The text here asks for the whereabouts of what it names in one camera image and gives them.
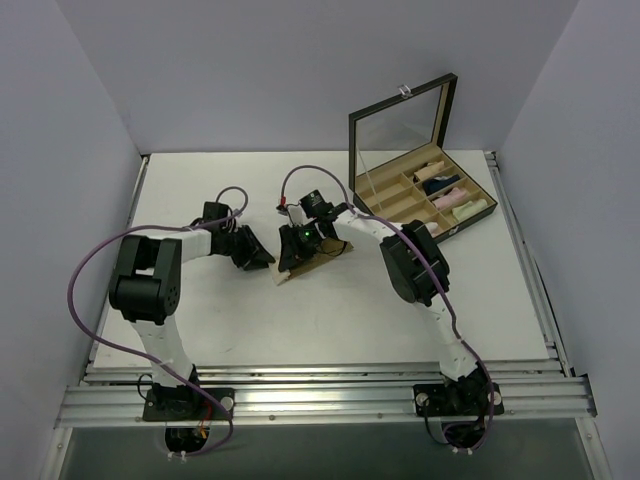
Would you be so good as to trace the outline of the tan brown underwear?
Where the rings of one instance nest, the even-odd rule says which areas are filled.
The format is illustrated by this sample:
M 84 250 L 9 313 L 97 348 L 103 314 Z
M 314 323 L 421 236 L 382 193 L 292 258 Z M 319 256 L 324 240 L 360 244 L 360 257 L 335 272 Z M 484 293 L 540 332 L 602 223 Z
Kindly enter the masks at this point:
M 280 273 L 278 271 L 279 254 L 275 257 L 275 262 L 269 265 L 269 272 L 274 283 L 279 286 L 287 281 L 308 274 L 337 257 L 351 252 L 353 249 L 354 247 L 351 242 L 325 238 L 318 247 L 314 257 L 306 261 L 303 265 L 295 265 L 290 271 Z

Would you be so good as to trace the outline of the white underwear pink trim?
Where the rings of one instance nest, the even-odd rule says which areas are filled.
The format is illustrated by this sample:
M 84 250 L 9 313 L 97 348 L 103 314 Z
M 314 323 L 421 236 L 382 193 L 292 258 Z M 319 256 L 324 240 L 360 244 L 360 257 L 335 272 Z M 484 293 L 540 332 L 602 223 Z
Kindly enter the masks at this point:
M 441 227 L 437 222 L 427 222 L 425 226 L 432 237 L 437 237 L 442 233 Z

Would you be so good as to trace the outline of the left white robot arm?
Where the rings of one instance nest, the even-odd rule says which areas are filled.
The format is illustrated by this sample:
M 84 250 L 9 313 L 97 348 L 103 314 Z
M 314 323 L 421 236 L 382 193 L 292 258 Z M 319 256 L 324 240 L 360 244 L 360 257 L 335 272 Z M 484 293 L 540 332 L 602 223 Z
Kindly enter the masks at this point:
M 247 225 L 237 225 L 231 208 L 207 202 L 203 215 L 185 232 L 164 237 L 127 235 L 120 244 L 109 285 L 111 308 L 138 334 L 152 358 L 152 393 L 157 404 L 179 419 L 194 417 L 202 405 L 195 365 L 187 356 L 175 313 L 181 298 L 182 265 L 220 255 L 244 271 L 275 262 Z

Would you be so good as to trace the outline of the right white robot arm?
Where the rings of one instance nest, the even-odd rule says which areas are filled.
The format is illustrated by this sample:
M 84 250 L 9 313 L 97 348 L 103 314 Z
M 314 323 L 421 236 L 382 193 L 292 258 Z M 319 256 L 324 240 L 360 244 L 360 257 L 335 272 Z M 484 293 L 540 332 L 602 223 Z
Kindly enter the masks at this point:
M 357 232 L 375 240 L 395 293 L 404 302 L 426 309 L 439 371 L 448 383 L 443 390 L 447 406 L 464 413 L 479 402 L 478 386 L 495 392 L 486 365 L 457 328 L 457 315 L 447 297 L 450 267 L 425 223 L 394 224 L 347 201 L 327 202 L 317 190 L 303 197 L 300 207 L 308 222 L 289 220 L 278 230 L 280 272 L 301 271 L 322 253 L 325 240 L 340 242 L 340 253 L 348 246 L 343 234 Z

